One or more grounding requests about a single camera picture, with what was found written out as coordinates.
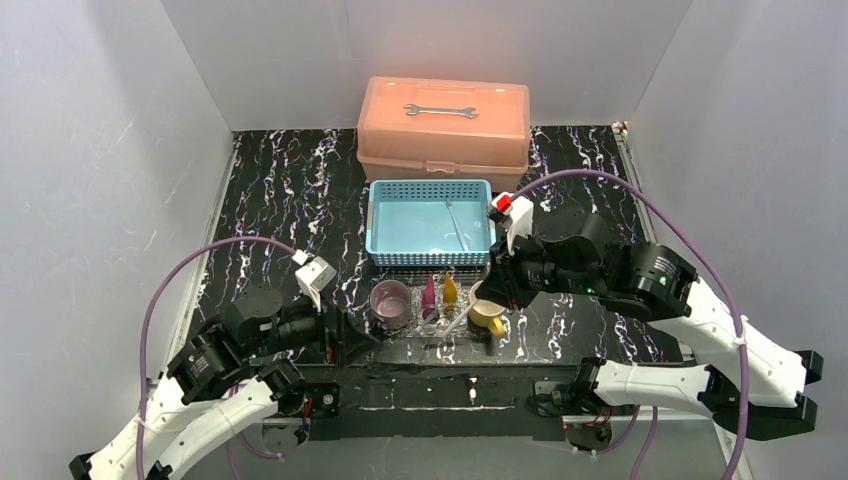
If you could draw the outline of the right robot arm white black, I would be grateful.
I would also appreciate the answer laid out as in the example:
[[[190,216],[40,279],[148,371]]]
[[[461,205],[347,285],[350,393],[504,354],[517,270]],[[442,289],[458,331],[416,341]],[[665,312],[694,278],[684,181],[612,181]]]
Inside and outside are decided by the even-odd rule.
[[[822,377],[812,350],[774,343],[729,308],[672,249],[614,240],[593,213],[566,210],[534,223],[532,213],[491,210],[504,230],[475,293],[509,310],[540,293],[585,295],[606,310],[675,337],[690,367],[584,358],[574,380],[536,395],[540,410],[650,405],[694,413],[756,441],[813,431],[817,404],[805,395]]]

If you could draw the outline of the yellow mug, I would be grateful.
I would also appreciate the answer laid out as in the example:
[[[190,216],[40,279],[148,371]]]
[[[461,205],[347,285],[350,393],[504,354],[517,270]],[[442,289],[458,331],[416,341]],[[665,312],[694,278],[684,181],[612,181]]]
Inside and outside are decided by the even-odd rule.
[[[468,328],[477,334],[488,333],[494,337],[502,337],[506,333],[503,320],[505,308],[477,296],[481,281],[472,285],[469,292],[469,303],[472,306],[468,314]]]

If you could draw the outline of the clear plastic tray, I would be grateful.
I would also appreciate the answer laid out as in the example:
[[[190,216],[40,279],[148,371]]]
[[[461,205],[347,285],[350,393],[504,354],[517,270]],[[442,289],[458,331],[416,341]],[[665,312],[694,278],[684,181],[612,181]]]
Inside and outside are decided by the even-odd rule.
[[[461,282],[458,273],[452,273],[457,284],[459,297],[456,308],[452,312],[445,312],[442,305],[444,277],[446,273],[425,273],[416,284],[410,285],[412,297],[411,319],[405,327],[407,333],[412,337],[437,337],[451,323],[453,318],[469,304],[469,292],[472,287],[471,281]],[[423,323],[421,319],[421,294],[430,275],[435,277],[436,300],[439,315],[433,321]]]

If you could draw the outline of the yellow toothpaste tube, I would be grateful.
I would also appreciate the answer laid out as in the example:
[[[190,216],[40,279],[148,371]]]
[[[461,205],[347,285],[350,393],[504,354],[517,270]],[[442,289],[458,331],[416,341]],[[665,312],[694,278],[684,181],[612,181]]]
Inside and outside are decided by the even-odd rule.
[[[444,277],[442,305],[445,312],[455,310],[458,303],[459,291],[452,273],[446,273]]]

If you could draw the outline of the light blue plastic basket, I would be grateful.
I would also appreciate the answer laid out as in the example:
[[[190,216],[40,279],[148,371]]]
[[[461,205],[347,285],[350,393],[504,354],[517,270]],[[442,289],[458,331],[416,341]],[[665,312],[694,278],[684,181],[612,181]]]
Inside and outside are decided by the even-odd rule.
[[[466,237],[464,252],[445,199]],[[483,179],[378,180],[370,184],[365,249],[379,267],[477,267],[487,264],[496,230]]]

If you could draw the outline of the purple mug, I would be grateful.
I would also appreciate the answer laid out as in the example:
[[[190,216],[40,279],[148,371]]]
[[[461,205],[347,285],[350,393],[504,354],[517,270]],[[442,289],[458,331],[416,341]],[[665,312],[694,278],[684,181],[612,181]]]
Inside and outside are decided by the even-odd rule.
[[[401,329],[411,319],[411,292],[400,281],[389,279],[376,284],[369,295],[369,305],[386,331]]]

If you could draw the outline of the pink toothpaste tube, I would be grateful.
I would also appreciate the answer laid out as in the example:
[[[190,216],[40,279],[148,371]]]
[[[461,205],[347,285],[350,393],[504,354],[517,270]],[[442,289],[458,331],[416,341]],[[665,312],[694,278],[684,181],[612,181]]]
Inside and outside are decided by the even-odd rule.
[[[438,315],[435,277],[430,275],[421,294],[421,319],[423,323],[427,323],[433,321]]]

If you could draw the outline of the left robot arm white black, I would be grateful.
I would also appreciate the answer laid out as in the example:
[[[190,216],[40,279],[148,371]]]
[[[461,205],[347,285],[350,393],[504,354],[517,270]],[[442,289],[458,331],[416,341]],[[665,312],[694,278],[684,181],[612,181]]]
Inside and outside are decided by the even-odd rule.
[[[75,479],[176,479],[248,425],[282,414],[309,434],[312,414],[331,416],[330,383],[304,378],[281,352],[318,346],[328,365],[345,368],[378,340],[323,298],[288,301],[265,285],[248,287],[190,337],[168,363],[137,417],[105,447],[69,464]]]

